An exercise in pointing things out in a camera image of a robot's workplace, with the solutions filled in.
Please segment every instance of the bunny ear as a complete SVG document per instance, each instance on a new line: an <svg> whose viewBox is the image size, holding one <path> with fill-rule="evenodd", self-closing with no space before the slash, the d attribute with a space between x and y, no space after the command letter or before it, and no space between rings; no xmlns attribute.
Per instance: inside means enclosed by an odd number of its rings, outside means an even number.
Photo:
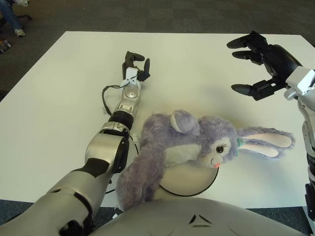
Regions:
<svg viewBox="0 0 315 236"><path fill-rule="evenodd" d="M171 126L182 134L200 134L200 127L197 119L184 110L174 111L170 118Z"/></svg>
<svg viewBox="0 0 315 236"><path fill-rule="evenodd" d="M247 127L237 133L242 140L239 149L260 154L266 159L281 158L284 150L292 148L295 143L291 133L274 128Z"/></svg>

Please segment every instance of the purple plush rabbit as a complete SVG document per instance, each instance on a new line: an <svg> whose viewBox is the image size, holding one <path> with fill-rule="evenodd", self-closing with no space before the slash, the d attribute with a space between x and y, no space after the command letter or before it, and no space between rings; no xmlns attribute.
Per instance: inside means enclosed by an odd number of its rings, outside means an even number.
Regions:
<svg viewBox="0 0 315 236"><path fill-rule="evenodd" d="M118 179L120 205L127 210L152 200L168 166L195 161L218 168L235 158L239 150L276 160L294 142L290 133L263 127L236 130L231 122L220 117L197 120L183 110L172 115L152 115L143 126L139 155Z"/></svg>

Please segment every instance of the robot finger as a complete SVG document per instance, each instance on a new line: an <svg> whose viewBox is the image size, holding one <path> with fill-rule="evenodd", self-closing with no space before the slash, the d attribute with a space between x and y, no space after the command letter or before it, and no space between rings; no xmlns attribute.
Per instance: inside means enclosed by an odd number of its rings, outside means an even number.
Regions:
<svg viewBox="0 0 315 236"><path fill-rule="evenodd" d="M250 59L252 63L255 63L257 65L263 64L260 53L254 53L253 51L237 51L233 52L232 55L238 59Z"/></svg>

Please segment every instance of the tabletop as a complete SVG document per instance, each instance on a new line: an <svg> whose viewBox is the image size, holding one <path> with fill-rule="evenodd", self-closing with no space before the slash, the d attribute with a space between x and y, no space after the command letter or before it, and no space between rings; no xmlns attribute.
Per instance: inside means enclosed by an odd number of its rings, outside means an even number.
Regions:
<svg viewBox="0 0 315 236"><path fill-rule="evenodd" d="M222 165L213 185L197 197L245 208L304 206L309 181L303 116L296 101L285 100L284 89L254 101L230 88L270 78L264 66L231 55L226 44L240 36L65 32L0 103L0 199L34 202L84 165L88 143L109 118L102 89L120 84L122 63L131 51L151 60L133 134L140 134L155 112L184 109L196 118L217 115L237 128L274 127L296 138L295 148L279 161L242 154ZM315 49L302 36L264 36L304 66L315 67ZM112 89L105 96L113 110L121 92ZM107 194L102 206L116 205L116 193Z"/></svg>

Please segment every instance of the bunny face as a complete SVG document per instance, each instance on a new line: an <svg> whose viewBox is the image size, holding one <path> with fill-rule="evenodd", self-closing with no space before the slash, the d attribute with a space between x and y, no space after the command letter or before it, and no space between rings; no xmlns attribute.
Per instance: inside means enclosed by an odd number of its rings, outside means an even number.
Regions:
<svg viewBox="0 0 315 236"><path fill-rule="evenodd" d="M197 161L206 167L219 167L237 154L237 132L234 126L220 117L199 119L202 150Z"/></svg>

